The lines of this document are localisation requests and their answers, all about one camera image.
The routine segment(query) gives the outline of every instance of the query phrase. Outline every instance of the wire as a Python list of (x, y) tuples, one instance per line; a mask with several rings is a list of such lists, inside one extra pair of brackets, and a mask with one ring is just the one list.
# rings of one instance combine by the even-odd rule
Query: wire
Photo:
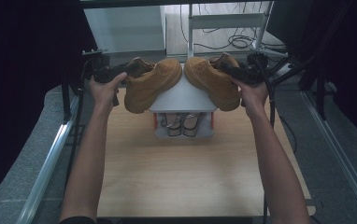
[[(182, 36), (184, 37), (185, 41), (188, 43), (187, 37), (186, 37), (185, 34), (184, 34), (184, 29), (183, 29), (183, 26), (182, 26), (182, 5), (180, 5), (180, 7), (179, 7), (179, 15), (180, 15), (180, 26), (181, 26)], [(242, 42), (242, 43), (243, 43), (243, 42), (244, 42), (244, 41), (243, 41), (244, 39), (248, 39), (248, 40), (250, 40), (250, 41), (251, 41), (251, 39), (250, 39), (250, 37), (247, 38), (247, 36), (236, 35), (238, 29), (239, 29), (239, 28), (236, 28), (234, 34), (231, 35), (231, 36), (228, 38), (228, 44), (225, 45), (225, 46), (222, 46), (222, 47), (219, 47), (219, 48), (212, 48), (212, 47), (210, 47), (210, 46), (206, 46), (206, 45), (202, 45), (202, 44), (196, 44), (196, 43), (194, 43), (194, 45), (200, 46), (200, 47), (203, 47), (203, 48), (206, 48), (206, 49), (225, 49), (225, 48), (227, 48), (227, 47), (229, 47), (229, 46), (231, 46), (231, 45), (232, 45), (232, 46), (236, 46), (236, 48), (242, 48), (242, 49), (244, 49), (244, 48), (248, 47), (251, 43), (246, 43), (246, 46), (243, 47), (243, 46), (238, 46), (238, 44), (235, 44), (234, 42), (236, 41), (236, 42)]]
[[(201, 5), (200, 5), (200, 4), (198, 4), (198, 9), (199, 9), (199, 15), (202, 15)], [(205, 33), (205, 34), (210, 34), (210, 33), (213, 33), (213, 32), (215, 32), (215, 31), (218, 31), (218, 30), (220, 30), (220, 28), (213, 29), (213, 30), (211, 30), (211, 31), (205, 31), (205, 29), (202, 29), (203, 33)]]
[(293, 153), (295, 154), (295, 152), (297, 152), (297, 138), (295, 137), (295, 134), (294, 134), (294, 131), (293, 129), (290, 127), (289, 123), (287, 122), (287, 120), (282, 117), (282, 116), (279, 116), (280, 117), (280, 120), (282, 123), (284, 123), (286, 125), (286, 127), (289, 129), (290, 133), (292, 134), (292, 137), (293, 137), (293, 140), (294, 140), (294, 149), (293, 149)]
[(236, 3), (236, 6), (234, 7), (234, 9), (232, 10), (231, 13), (234, 13), (235, 9), (239, 6), (239, 3)]
[[(261, 74), (263, 75), (264, 82), (266, 85), (266, 88), (268, 89), (268, 94), (269, 94), (269, 104), (270, 104), (270, 116), (269, 116), (269, 122), (271, 123), (272, 129), (274, 128), (275, 125), (275, 93), (274, 89), (272, 88), (271, 82), (269, 81), (269, 78), (266, 76), (266, 73), (261, 66), (260, 62), (256, 59), (256, 66), (258, 69), (261, 71)], [(266, 223), (267, 215), (268, 215), (268, 204), (266, 202), (266, 198), (264, 195), (264, 214), (263, 214), (263, 224)]]
[(263, 2), (260, 2), (260, 7), (258, 8), (258, 12), (261, 12), (261, 6), (263, 5)]
[(210, 14), (207, 9), (206, 9), (206, 4), (204, 4), (204, 7), (205, 7), (205, 11), (207, 12), (207, 14)]
[(314, 216), (311, 216), (310, 218), (312, 218), (312, 220), (314, 220), (317, 224), (321, 224), (321, 222), (319, 222), (319, 220), (317, 218), (315, 218)]
[(245, 6), (243, 6), (243, 11), (242, 11), (242, 13), (245, 13), (245, 9), (246, 9), (246, 4), (247, 4), (248, 2), (245, 2)]

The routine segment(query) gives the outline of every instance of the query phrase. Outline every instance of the work boot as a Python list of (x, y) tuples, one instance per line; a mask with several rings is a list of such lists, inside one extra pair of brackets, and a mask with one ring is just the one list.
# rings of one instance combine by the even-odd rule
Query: work boot
[(188, 59), (184, 65), (184, 73), (191, 84), (207, 92), (208, 98), (216, 107), (221, 111), (231, 111), (239, 106), (240, 97), (237, 85), (219, 69), (221, 62), (239, 67), (232, 56), (223, 53), (220, 58), (210, 60), (199, 57)]
[(157, 96), (167, 91), (181, 78), (181, 64), (176, 59), (164, 59), (149, 72), (139, 77), (126, 78), (125, 107), (129, 112), (141, 114), (149, 109)]

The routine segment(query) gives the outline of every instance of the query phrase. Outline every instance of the table surface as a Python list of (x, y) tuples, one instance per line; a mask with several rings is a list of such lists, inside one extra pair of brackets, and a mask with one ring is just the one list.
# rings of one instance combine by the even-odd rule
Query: table surface
[[(153, 114), (132, 114), (121, 105), (108, 120), (100, 217), (257, 217), (264, 191), (250, 120), (245, 109), (214, 112), (214, 134), (160, 138)], [(276, 115), (275, 131), (300, 180), (307, 185)], [(315, 214), (310, 205), (308, 212)]]

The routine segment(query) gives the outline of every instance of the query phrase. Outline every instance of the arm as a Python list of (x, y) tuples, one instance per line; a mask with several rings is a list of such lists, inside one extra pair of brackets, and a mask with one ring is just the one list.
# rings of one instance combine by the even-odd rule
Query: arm
[(299, 180), (264, 111), (265, 84), (253, 88), (237, 79), (233, 81), (240, 87), (253, 127), (260, 175), (273, 222), (310, 223)]
[(107, 120), (113, 95), (118, 92), (116, 87), (125, 78), (126, 74), (120, 74), (107, 84), (91, 79), (93, 113), (68, 179), (60, 221), (68, 217), (90, 217), (96, 221), (105, 169)]

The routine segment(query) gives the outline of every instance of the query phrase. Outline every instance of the metal frame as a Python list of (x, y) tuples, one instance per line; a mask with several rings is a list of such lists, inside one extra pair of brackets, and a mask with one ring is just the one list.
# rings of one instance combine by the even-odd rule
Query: metal frame
[[(77, 2), (58, 2), (53, 3), (61, 7), (80, 7), (80, 8), (106, 8), (106, 7), (148, 7), (148, 6), (168, 6), (168, 5), (189, 5), (206, 3), (232, 3), (235, 1), (226, 0), (80, 0)], [(263, 2), (263, 0), (240, 1), (240, 2)]]
[(36, 210), (44, 196), (45, 189), (47, 188), (50, 177), (54, 171), (55, 165), (59, 160), (60, 153), (64, 147), (65, 140), (70, 133), (70, 130), (74, 124), (76, 117), (76, 111), (78, 109), (79, 99), (75, 97), (71, 104), (71, 116), (66, 122), (60, 126), (59, 132), (56, 134), (55, 140), (50, 147), (50, 152), (42, 165), (41, 171), (36, 179), (35, 184), (27, 198), (27, 201), (21, 210), (21, 214), (16, 221), (17, 224), (30, 224), (36, 214)]
[(321, 130), (321, 133), (323, 134), (327, 144), (329, 145), (329, 148), (332, 150), (333, 155), (336, 158), (336, 161), (338, 162), (339, 166), (341, 167), (341, 170), (347, 177), (348, 181), (350, 182), (350, 185), (353, 188), (354, 193), (357, 196), (357, 172), (353, 165), (351, 164), (347, 154), (345, 153), (344, 149), (342, 146), (339, 144), (338, 140), (336, 139), (336, 136), (334, 135), (333, 131), (331, 130), (330, 126), (328, 125), (328, 122), (324, 120), (321, 115), (318, 113), (318, 111), (315, 109), (315, 103), (313, 102), (312, 97), (310, 96), (310, 93), (303, 92), (301, 91), (301, 96), (305, 100), (307, 104), (307, 108), (309, 109), (312, 118), (315, 119), (319, 129)]
[(217, 28), (250, 28), (260, 27), (255, 49), (260, 49), (273, 1), (269, 1), (264, 13), (230, 14), (230, 15), (193, 15), (193, 4), (189, 4), (188, 16), (188, 58), (193, 57), (193, 30)]

